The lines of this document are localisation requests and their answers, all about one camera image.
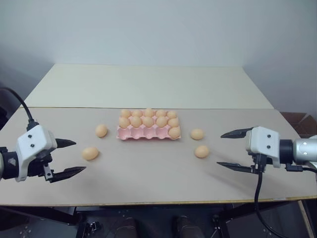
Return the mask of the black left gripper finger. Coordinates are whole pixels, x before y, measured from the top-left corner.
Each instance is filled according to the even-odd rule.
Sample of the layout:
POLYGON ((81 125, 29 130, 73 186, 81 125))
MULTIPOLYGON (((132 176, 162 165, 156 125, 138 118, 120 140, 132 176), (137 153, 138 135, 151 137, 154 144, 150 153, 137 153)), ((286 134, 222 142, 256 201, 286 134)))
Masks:
POLYGON ((56 140, 57 148, 65 148, 65 147, 72 146, 72 145, 76 144, 76 142, 74 142, 72 140, 68 140, 68 139, 56 138, 55 140, 56 140))
POLYGON ((52 173, 53 177, 49 179, 49 182, 54 183, 54 182, 62 181, 65 179, 69 179, 75 176, 76 174, 80 173, 84 169, 86 169, 86 167, 72 167, 72 168, 67 168, 64 171, 59 173, 52 173))

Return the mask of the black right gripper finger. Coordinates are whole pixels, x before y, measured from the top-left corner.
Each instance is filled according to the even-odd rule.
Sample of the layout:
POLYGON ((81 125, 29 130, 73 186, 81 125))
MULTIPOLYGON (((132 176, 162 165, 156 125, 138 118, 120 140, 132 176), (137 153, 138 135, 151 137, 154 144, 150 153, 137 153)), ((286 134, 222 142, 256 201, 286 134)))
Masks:
POLYGON ((251 131, 253 127, 244 128, 244 129, 236 129, 230 132, 226 132, 225 134, 221 135, 221 138, 230 138, 230 139, 237 139, 237 138, 245 138, 248 131, 251 131))
POLYGON ((219 165, 224 166, 228 169, 238 171, 238 172, 244 172, 244 173, 255 173, 252 166, 246 167, 241 166, 237 163, 227 163, 227 162, 217 162, 219 165))

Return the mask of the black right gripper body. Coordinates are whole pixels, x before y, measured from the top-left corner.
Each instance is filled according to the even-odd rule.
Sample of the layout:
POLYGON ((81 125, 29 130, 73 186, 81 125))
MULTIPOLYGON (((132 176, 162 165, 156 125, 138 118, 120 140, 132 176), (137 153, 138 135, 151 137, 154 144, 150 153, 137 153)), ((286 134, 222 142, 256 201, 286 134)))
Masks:
POLYGON ((254 165, 251 165, 251 173, 263 173, 266 168, 267 155, 248 152, 253 159, 254 165))

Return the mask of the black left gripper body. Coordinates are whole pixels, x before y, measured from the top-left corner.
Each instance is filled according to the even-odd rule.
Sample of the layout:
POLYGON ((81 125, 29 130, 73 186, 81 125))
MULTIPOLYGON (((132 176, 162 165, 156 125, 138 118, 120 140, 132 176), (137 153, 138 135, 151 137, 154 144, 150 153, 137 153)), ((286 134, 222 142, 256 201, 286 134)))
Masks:
POLYGON ((49 163, 52 161, 50 152, 43 152, 36 156, 28 165, 27 177, 45 177, 45 180, 53 179, 53 170, 50 169, 49 163))

